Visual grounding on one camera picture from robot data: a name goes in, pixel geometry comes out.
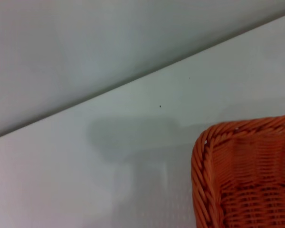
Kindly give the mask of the orange woven plastic basket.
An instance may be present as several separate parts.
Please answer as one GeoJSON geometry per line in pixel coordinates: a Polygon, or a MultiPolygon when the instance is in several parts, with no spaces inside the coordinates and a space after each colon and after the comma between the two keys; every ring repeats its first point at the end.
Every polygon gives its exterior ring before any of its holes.
{"type": "Polygon", "coordinates": [[[285,228],[285,115],[204,130],[191,183],[197,228],[285,228]]]}

